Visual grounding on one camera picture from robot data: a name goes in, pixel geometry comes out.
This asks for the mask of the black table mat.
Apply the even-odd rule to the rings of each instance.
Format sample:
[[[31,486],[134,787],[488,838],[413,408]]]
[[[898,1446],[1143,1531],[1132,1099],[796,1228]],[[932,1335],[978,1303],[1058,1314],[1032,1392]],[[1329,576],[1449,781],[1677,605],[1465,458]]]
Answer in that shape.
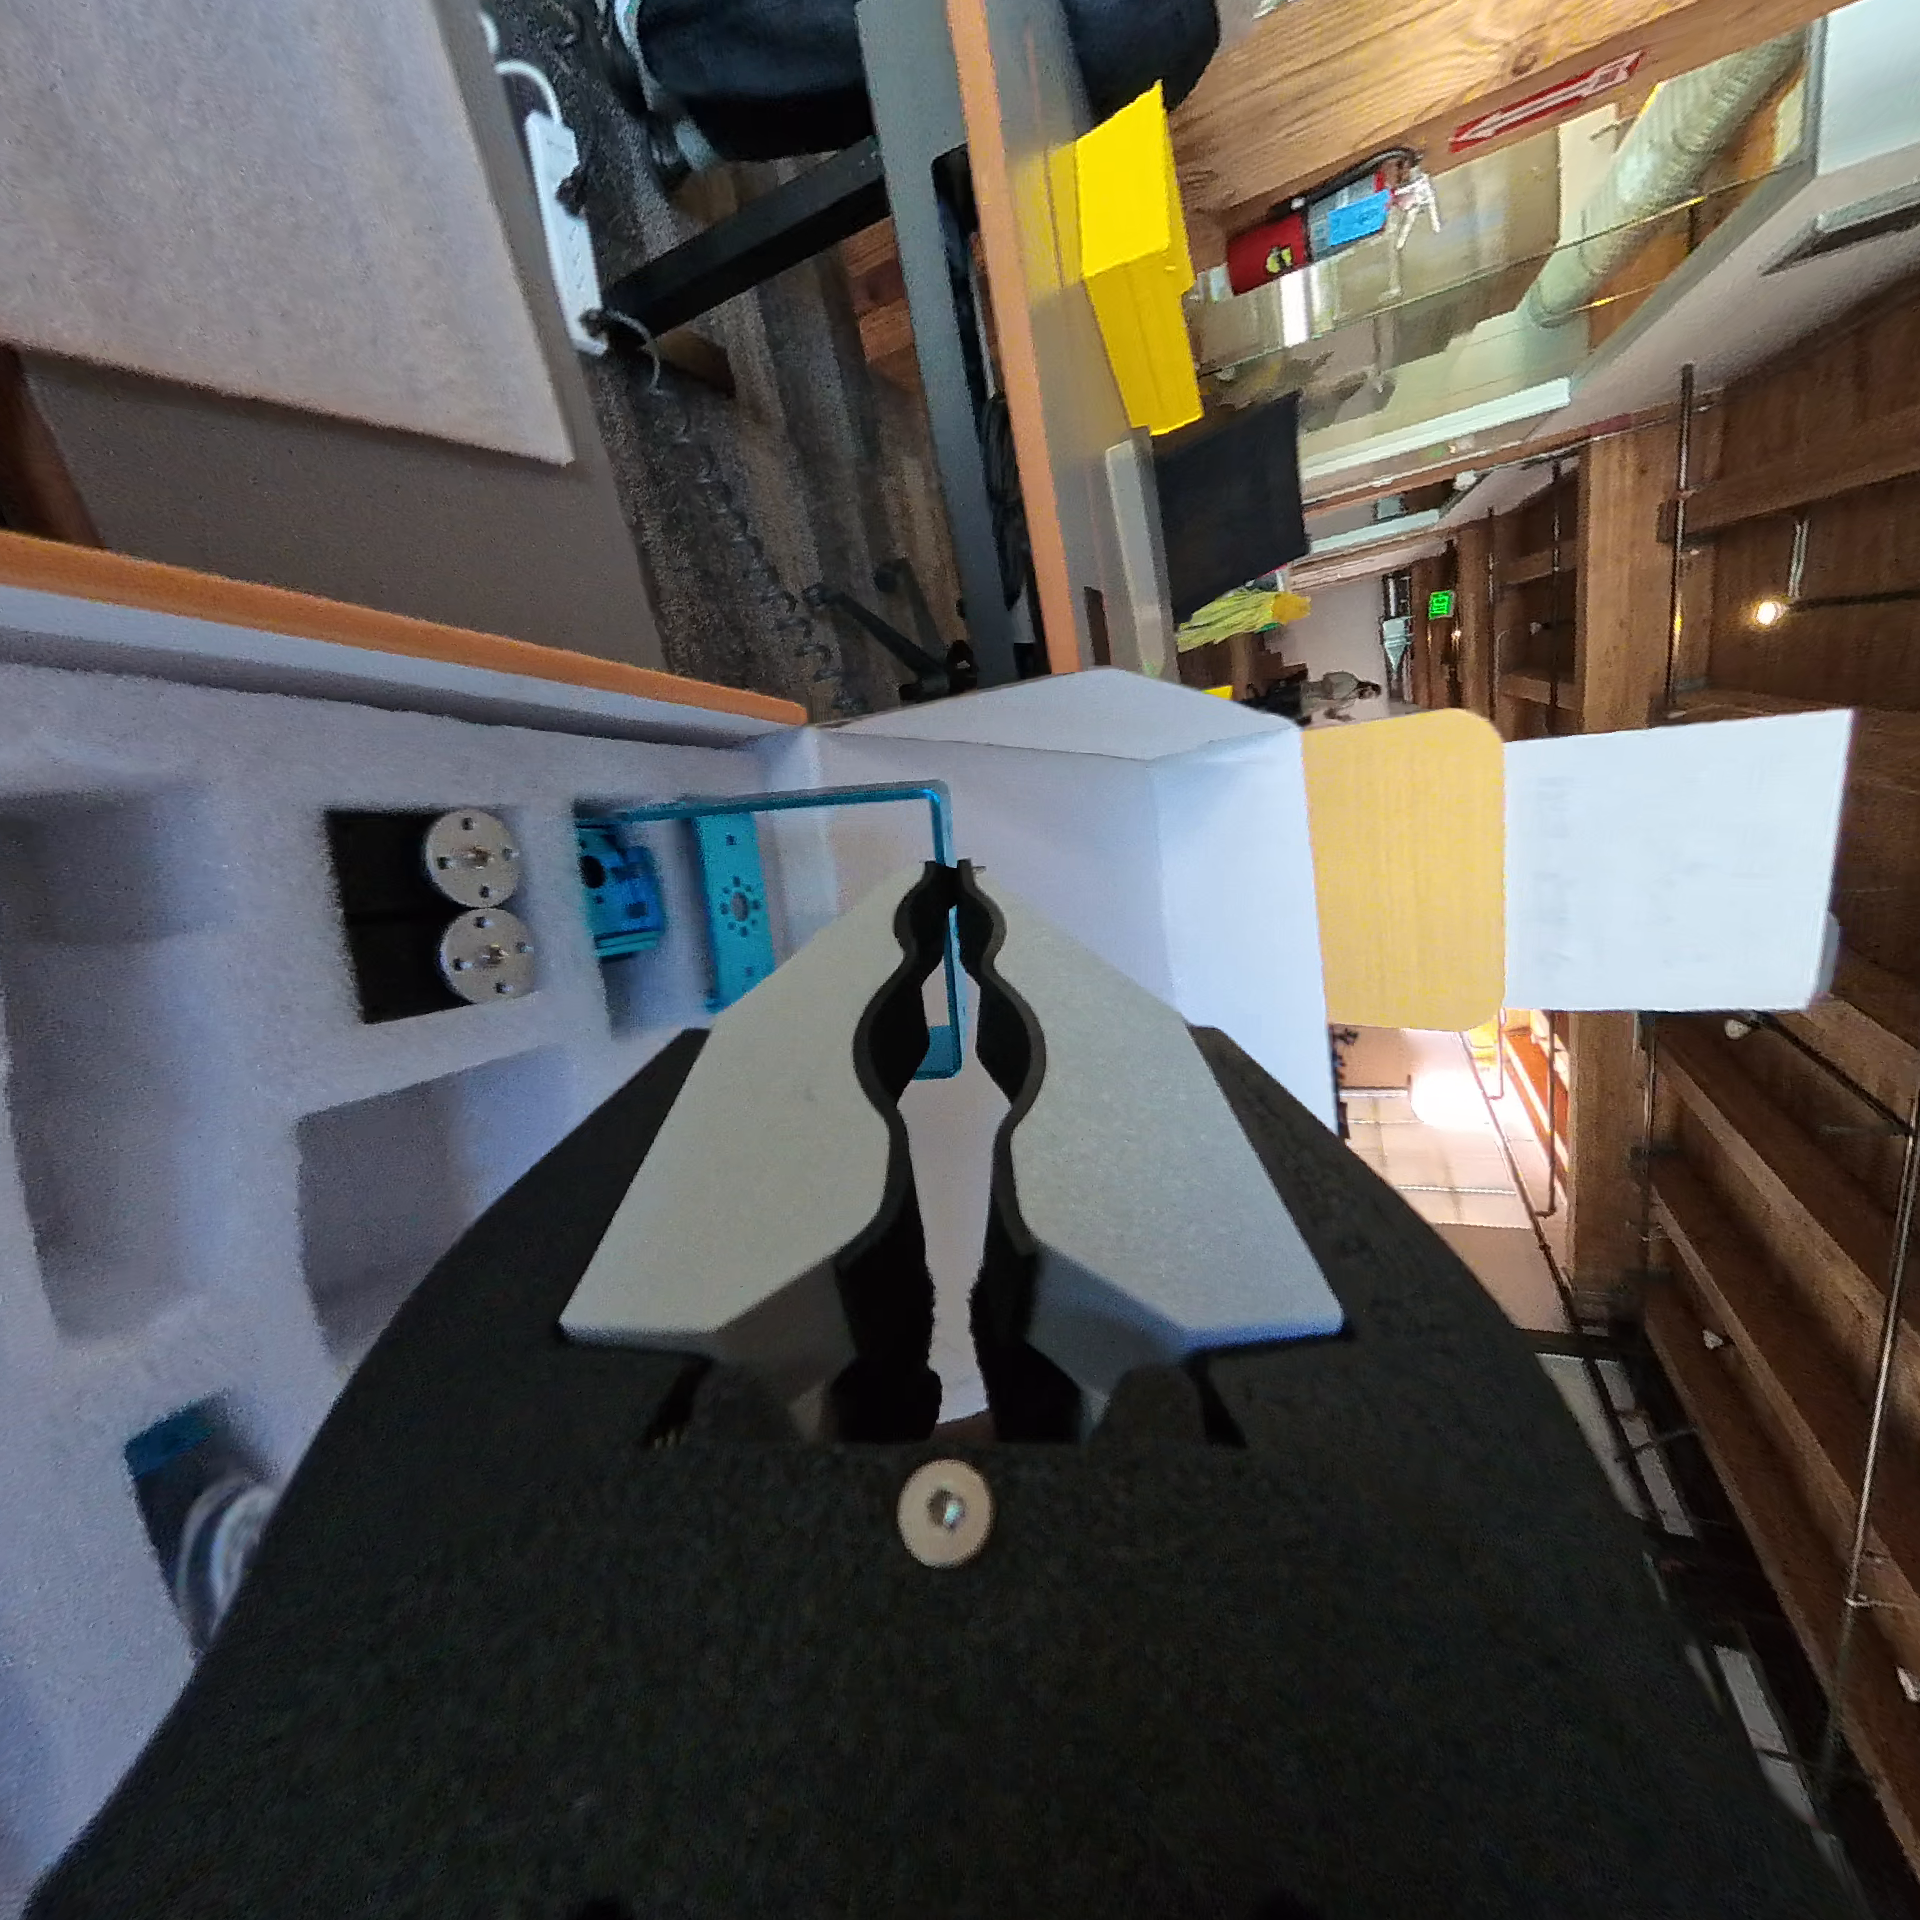
[[[1295,391],[1154,438],[1152,467],[1176,626],[1306,556]]]

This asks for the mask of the red arrow sign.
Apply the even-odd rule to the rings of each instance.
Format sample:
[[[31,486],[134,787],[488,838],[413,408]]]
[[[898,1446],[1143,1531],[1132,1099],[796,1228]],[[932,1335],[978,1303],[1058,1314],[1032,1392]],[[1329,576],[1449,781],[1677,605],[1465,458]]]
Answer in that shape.
[[[1450,135],[1446,138],[1446,154],[1474,154],[1476,148],[1497,144],[1500,139],[1512,132],[1524,132],[1529,128],[1549,124],[1551,118],[1564,116],[1576,108],[1583,108],[1597,100],[1599,96],[1618,90],[1621,85],[1630,82],[1640,68],[1644,60],[1645,50],[1615,54],[1610,60],[1596,61],[1553,85],[1541,86],[1524,98],[1500,108],[1485,108],[1450,130]]]

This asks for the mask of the white and orange cardboard box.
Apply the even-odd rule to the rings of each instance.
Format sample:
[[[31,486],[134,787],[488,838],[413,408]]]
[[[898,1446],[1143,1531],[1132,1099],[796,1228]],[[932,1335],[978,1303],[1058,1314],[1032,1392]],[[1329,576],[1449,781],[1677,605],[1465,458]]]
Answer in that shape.
[[[1114,669],[976,695],[924,716],[804,727],[798,708],[543,646],[4,535],[4,666],[262,690],[508,728],[663,740],[734,728],[767,750],[749,797],[830,781],[945,779],[952,836],[1030,902],[1194,1023],[1224,1028],[1332,1117],[1297,735]],[[565,896],[580,906],[572,827]],[[672,907],[657,951],[599,966],[630,1011],[703,1019],[690,860],[656,834]],[[648,1023],[641,1067],[680,1023]]]

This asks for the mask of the rounded light wood panel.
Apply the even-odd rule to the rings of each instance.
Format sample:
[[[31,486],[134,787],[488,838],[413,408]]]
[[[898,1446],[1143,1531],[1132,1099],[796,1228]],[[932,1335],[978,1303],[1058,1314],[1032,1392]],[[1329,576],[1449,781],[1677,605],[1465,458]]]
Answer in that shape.
[[[1302,734],[1332,1023],[1470,1030],[1503,1002],[1503,742],[1415,710]]]

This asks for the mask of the small metal part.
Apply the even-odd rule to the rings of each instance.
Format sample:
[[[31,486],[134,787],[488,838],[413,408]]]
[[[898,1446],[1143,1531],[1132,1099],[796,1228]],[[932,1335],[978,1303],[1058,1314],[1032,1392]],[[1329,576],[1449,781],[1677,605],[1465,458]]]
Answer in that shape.
[[[124,1445],[136,1512],[191,1655],[218,1635],[280,1484],[226,1398],[193,1398]]]

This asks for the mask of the black office chair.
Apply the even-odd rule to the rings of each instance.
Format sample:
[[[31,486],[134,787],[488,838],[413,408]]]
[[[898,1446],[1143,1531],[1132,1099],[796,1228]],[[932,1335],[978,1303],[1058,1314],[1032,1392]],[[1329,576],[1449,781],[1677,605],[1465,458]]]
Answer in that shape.
[[[900,556],[880,563],[871,583],[877,595],[903,599],[904,610],[914,616],[911,636],[898,630],[895,623],[860,604],[850,591],[826,583],[809,583],[801,589],[801,605],[852,623],[894,658],[904,672],[904,680],[898,685],[900,704],[934,704],[976,693],[978,666],[970,642],[965,638],[942,640],[911,559]]]

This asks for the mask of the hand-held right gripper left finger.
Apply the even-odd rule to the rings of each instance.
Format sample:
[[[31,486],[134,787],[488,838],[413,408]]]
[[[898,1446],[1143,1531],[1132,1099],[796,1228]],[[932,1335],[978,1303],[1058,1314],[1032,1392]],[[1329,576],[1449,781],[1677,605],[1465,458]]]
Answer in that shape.
[[[703,1030],[559,1314],[697,1357],[850,1443],[938,1422],[932,1279],[900,1098],[929,1050],[954,867],[904,868]]]

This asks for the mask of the white foam insert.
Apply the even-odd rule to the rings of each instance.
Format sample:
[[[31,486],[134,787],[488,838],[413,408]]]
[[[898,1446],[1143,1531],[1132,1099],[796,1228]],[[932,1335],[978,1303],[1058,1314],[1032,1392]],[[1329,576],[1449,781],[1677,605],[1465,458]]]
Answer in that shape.
[[[4,666],[4,1744],[111,1774],[188,1678],[125,1443],[218,1402],[289,1478],[428,1269],[693,1019],[615,1026],[573,808],[767,759]],[[520,834],[537,984],[365,1021],[325,818],[454,804]]]

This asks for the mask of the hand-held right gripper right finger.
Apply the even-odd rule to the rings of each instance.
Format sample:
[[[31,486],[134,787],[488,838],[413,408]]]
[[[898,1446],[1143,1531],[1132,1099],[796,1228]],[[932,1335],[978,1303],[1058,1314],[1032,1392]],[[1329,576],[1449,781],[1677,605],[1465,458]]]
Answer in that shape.
[[[1344,1330],[1186,1019],[976,868],[965,965],[1006,1102],[969,1298],[1000,1443],[1079,1443],[1129,1375]]]

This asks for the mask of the red fire extinguisher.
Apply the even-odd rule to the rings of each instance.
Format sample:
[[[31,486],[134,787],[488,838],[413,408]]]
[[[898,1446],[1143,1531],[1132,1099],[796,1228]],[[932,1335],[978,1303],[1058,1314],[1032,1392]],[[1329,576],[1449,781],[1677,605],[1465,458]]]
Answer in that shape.
[[[1302,192],[1274,202],[1226,244],[1226,280],[1241,296],[1311,264],[1326,264],[1383,237],[1400,252],[1410,234],[1441,214],[1423,158],[1386,148]]]

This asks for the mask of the yellow plastic bin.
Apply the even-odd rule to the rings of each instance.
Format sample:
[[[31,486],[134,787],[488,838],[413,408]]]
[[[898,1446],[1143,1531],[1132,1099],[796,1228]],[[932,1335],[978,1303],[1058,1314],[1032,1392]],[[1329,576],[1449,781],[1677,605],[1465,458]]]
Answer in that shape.
[[[1154,438],[1205,412],[1183,319],[1191,279],[1150,261],[1088,276],[1088,300],[1132,427]]]
[[[1152,85],[1058,148],[1072,188],[1069,255],[1082,283],[1145,276],[1174,296],[1192,263],[1164,85]]]

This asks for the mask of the white board sheet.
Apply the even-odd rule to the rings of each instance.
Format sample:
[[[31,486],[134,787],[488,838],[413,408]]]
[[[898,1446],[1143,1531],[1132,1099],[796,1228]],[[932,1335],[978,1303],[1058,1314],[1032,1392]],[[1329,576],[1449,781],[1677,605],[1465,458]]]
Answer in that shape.
[[[1856,716],[1503,747],[1503,1004],[1798,1013],[1832,982]]]

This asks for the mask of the white power strip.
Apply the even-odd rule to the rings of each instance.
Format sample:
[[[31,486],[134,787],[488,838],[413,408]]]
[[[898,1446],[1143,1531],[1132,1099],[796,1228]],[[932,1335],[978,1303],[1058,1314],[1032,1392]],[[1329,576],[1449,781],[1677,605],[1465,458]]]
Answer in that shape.
[[[602,291],[585,220],[585,156],[577,138],[561,116],[559,96],[548,76],[522,60],[494,60],[494,71],[511,98],[526,100],[518,112],[520,147],[534,184],[543,255],[552,280],[566,339],[575,352],[602,357],[607,352],[600,322]]]

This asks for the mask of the silver ventilation duct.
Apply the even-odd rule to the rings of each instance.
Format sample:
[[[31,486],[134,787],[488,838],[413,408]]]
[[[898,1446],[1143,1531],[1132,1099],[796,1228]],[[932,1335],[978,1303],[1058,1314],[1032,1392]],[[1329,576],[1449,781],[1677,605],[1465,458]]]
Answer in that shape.
[[[1806,29],[1748,45],[1663,79],[1622,135],[1615,156],[1574,216],[1574,234],[1543,263],[1520,314],[1535,330],[1560,330],[1601,283],[1652,237],[1652,229],[1696,204],[1696,192],[1748,118],[1802,61]]]

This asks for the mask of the grey table with wooden edge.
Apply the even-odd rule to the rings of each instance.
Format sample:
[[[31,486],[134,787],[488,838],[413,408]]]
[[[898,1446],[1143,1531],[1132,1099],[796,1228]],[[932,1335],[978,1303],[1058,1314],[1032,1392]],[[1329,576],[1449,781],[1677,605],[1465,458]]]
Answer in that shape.
[[[607,82],[639,126],[607,60],[605,4],[599,7],[596,32]],[[1028,616],[1032,638],[1023,640],[1016,630],[1016,605],[1037,588],[1037,571],[1020,546],[1030,538],[1023,496],[1015,480],[997,480],[997,470],[1015,459],[1013,418],[1010,407],[989,392],[976,311],[973,164],[965,156],[945,7],[856,4],[856,34],[872,135],[844,151],[814,154],[815,164],[804,174],[610,283],[600,322],[605,335],[620,330],[634,342],[656,341],[892,220],[949,533],[962,571],[967,640],[989,684],[1030,679],[1048,669],[1047,645],[1066,638],[1066,623],[1037,610]]]

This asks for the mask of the yellow green cloth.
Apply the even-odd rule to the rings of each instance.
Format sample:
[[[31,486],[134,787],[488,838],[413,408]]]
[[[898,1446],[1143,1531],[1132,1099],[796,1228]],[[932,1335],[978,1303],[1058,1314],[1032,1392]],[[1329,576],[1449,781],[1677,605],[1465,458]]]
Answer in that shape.
[[[1176,652],[1191,653],[1238,636],[1260,636],[1285,629],[1311,613],[1311,599],[1285,588],[1233,588],[1206,600],[1174,630]]]

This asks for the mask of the white flat tray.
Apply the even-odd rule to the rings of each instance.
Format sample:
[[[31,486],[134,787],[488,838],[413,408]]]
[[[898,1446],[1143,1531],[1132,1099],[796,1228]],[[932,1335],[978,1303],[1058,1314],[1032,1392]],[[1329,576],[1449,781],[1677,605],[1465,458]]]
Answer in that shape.
[[[1132,666],[1154,680],[1176,684],[1176,622],[1150,435],[1137,427],[1105,447],[1104,472]]]

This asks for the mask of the white foam sheet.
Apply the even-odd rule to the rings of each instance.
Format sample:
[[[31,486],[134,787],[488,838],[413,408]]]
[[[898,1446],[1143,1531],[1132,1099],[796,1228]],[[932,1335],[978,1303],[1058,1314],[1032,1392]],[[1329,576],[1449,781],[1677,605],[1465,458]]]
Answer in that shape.
[[[566,467],[517,160],[473,4],[4,4],[4,342]]]

